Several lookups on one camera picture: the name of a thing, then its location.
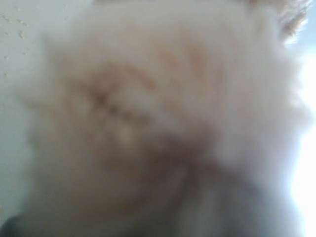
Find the dark fabric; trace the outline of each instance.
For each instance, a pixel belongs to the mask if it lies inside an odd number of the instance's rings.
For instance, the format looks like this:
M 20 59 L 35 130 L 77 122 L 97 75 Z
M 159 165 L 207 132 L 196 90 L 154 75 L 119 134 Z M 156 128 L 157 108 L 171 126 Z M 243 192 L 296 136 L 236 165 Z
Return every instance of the dark fabric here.
M 0 229 L 0 237 L 20 237 L 17 229 L 17 221 L 19 217 L 9 218 Z

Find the cat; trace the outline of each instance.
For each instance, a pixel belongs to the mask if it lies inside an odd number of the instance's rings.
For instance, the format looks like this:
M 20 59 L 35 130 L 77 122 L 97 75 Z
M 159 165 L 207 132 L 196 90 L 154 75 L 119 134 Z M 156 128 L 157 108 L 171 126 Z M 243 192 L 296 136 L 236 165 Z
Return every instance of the cat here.
M 25 237 L 294 237 L 299 62 L 264 7 L 91 6 L 22 87 Z

